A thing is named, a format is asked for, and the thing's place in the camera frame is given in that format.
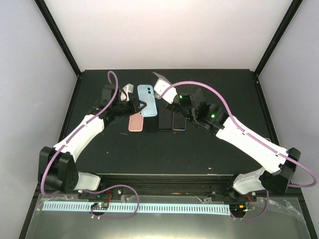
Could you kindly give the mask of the black phone case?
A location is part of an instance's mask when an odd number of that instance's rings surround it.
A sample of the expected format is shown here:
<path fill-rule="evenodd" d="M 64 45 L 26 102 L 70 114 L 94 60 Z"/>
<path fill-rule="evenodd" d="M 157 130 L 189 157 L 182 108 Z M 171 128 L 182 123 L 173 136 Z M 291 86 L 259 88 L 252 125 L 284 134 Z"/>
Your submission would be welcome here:
<path fill-rule="evenodd" d="M 169 131 L 172 129 L 172 112 L 166 108 L 159 111 L 159 130 Z"/>

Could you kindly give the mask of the blue phone case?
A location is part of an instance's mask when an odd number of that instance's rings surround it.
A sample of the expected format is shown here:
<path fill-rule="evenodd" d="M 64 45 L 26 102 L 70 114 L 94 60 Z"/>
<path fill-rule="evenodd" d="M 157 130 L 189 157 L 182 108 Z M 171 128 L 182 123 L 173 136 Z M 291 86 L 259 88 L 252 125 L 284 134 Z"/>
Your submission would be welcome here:
<path fill-rule="evenodd" d="M 154 89 L 151 85 L 137 86 L 139 100 L 144 102 L 146 106 L 141 110 L 143 117 L 155 117 L 158 114 L 156 101 L 154 97 Z"/>

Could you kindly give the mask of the pink phone case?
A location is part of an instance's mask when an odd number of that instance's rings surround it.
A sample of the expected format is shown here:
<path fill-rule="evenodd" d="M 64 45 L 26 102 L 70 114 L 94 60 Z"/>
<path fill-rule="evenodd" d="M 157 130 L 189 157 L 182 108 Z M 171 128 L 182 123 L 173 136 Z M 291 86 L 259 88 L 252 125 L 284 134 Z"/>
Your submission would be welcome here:
<path fill-rule="evenodd" d="M 136 113 L 129 117 L 128 130 L 130 132 L 141 132 L 143 130 L 144 117 L 141 113 Z"/>

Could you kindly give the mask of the black phone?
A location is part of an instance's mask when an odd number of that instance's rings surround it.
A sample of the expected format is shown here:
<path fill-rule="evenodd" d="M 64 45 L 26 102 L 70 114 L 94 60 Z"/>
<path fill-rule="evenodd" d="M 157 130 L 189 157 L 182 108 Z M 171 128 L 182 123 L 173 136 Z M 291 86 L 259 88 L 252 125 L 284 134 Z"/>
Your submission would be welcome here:
<path fill-rule="evenodd" d="M 155 117 L 145 117 L 143 131 L 155 132 L 159 130 L 159 118 Z"/>

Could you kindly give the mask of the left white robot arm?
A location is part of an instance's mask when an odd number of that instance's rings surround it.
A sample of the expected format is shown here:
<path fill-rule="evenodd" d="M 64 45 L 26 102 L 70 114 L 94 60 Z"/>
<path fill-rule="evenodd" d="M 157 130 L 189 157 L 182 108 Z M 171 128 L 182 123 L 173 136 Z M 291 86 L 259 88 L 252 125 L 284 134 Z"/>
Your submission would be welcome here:
<path fill-rule="evenodd" d="M 76 161 L 86 146 L 117 117 L 140 113 L 148 103 L 117 86 L 106 85 L 101 98 L 88 110 L 79 125 L 53 147 L 45 146 L 39 153 L 38 182 L 42 194 L 50 187 L 56 193 L 86 191 L 96 199 L 103 198 L 107 186 L 94 173 L 80 172 Z"/>

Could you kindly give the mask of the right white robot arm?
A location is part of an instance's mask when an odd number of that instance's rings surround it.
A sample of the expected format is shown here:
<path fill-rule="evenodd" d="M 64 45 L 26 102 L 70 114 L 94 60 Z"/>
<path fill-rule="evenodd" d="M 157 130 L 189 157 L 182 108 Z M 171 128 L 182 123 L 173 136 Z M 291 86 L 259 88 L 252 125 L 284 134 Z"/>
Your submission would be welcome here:
<path fill-rule="evenodd" d="M 257 170 L 232 177 L 224 189 L 229 199 L 237 201 L 245 194 L 260 190 L 285 193 L 291 187 L 300 151 L 275 145 L 243 125 L 228 108 L 208 103 L 201 89 L 203 85 L 196 83 L 194 92 L 179 94 L 176 88 L 161 83 L 155 92 L 167 102 L 167 109 L 180 112 L 189 122 L 214 133 L 261 165 Z"/>

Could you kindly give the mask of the left small circuit board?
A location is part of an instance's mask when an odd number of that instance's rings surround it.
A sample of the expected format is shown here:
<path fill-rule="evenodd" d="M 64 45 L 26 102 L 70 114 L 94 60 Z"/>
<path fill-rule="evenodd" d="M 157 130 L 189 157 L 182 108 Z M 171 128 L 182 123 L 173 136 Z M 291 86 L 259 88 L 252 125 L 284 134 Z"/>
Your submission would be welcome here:
<path fill-rule="evenodd" d="M 96 202 L 96 203 L 93 203 L 91 205 L 91 208 L 90 210 L 93 211 L 93 210 L 107 210 L 109 207 L 109 203 L 108 202 Z"/>

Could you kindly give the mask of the small circuit board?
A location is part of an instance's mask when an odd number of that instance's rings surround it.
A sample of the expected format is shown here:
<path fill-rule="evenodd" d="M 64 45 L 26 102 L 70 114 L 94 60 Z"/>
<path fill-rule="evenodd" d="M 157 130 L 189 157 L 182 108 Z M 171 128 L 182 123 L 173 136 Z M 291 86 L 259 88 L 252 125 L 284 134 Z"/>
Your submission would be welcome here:
<path fill-rule="evenodd" d="M 93 211 L 93 210 L 107 210 L 109 207 L 109 203 L 108 202 L 96 202 L 96 203 L 93 203 L 91 205 L 91 208 L 90 210 Z"/>
<path fill-rule="evenodd" d="M 250 208 L 245 204 L 231 204 L 229 205 L 230 211 L 232 212 L 247 212 Z"/>

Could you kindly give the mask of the right small circuit board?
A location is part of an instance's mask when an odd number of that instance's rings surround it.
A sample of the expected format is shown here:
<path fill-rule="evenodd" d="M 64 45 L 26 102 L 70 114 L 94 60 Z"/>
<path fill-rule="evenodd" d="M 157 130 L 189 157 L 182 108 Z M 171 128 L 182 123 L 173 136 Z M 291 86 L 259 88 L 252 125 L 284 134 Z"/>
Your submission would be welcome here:
<path fill-rule="evenodd" d="M 231 204 L 229 205 L 230 211 L 232 212 L 247 212 L 250 208 L 245 204 Z"/>

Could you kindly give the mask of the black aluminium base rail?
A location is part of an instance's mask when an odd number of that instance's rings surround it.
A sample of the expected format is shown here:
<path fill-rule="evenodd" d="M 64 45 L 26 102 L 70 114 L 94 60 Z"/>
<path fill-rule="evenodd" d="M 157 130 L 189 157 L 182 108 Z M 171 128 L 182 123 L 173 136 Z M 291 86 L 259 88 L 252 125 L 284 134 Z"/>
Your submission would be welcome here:
<path fill-rule="evenodd" d="M 95 192 L 108 189 L 112 199 L 122 195 L 133 196 L 135 189 L 139 196 L 199 196 L 213 197 L 229 201 L 222 196 L 225 188 L 230 188 L 234 176 L 229 175 L 100 175 L 100 183 Z"/>

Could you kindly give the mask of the left black frame post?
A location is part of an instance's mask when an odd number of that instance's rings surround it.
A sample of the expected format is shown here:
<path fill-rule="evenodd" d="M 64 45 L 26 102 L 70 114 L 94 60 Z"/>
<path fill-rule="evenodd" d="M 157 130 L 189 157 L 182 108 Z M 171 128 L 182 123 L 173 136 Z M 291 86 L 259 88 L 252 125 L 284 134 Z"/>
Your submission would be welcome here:
<path fill-rule="evenodd" d="M 75 73 L 77 78 L 82 76 L 82 72 L 76 63 L 76 60 L 69 49 L 53 15 L 51 14 L 46 2 L 44 0 L 34 0 L 35 4 L 37 5 L 38 9 L 40 10 L 45 22 L 47 23 L 49 29 L 51 30 L 54 38 L 56 39 L 59 47 L 61 48 L 64 56 L 66 57 L 69 65 L 71 66 L 73 72 Z"/>

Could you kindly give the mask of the black frame post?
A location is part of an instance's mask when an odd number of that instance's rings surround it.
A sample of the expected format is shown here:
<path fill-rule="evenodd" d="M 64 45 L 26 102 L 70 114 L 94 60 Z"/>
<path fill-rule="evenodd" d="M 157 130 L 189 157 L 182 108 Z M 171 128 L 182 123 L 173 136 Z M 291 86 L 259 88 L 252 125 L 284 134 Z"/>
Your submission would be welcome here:
<path fill-rule="evenodd" d="M 291 1 L 286 13 L 284 14 L 279 26 L 277 27 L 273 37 L 271 38 L 264 54 L 261 57 L 255 71 L 254 71 L 254 81 L 256 82 L 259 78 L 260 74 L 264 70 L 266 64 L 268 63 L 270 57 L 272 56 L 274 50 L 276 49 L 277 45 L 279 44 L 281 38 L 283 37 L 284 33 L 286 32 L 288 26 L 290 25 L 291 21 L 293 20 L 294 16 L 296 15 L 298 9 L 300 8 L 303 0 L 293 0 Z"/>
<path fill-rule="evenodd" d="M 46 2 L 44 0 L 34 0 L 35 4 L 37 5 L 38 9 L 40 10 L 45 22 L 47 23 L 49 29 L 51 30 L 54 38 L 56 39 L 59 47 L 61 48 L 64 56 L 66 57 L 69 65 L 71 66 L 73 72 L 75 73 L 77 78 L 82 76 L 82 72 L 76 63 L 76 60 L 69 49 L 53 15 L 51 14 Z"/>

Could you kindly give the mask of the right black frame post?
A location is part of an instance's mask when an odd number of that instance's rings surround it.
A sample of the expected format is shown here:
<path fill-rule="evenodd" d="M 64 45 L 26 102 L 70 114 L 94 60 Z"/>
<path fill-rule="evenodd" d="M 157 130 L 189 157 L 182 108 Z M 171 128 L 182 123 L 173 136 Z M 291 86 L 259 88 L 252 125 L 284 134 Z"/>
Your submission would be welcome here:
<path fill-rule="evenodd" d="M 286 32 L 288 26 L 290 25 L 291 21 L 293 20 L 294 16 L 296 15 L 298 9 L 300 8 L 303 0 L 293 0 L 291 1 L 286 13 L 284 14 L 279 26 L 277 27 L 273 37 L 271 38 L 264 54 L 261 57 L 255 71 L 254 71 L 254 81 L 256 82 L 259 78 L 260 74 L 264 70 L 266 64 L 268 63 L 270 57 L 272 56 L 274 50 L 276 49 L 277 45 L 279 44 L 281 38 L 283 37 L 284 33 Z"/>

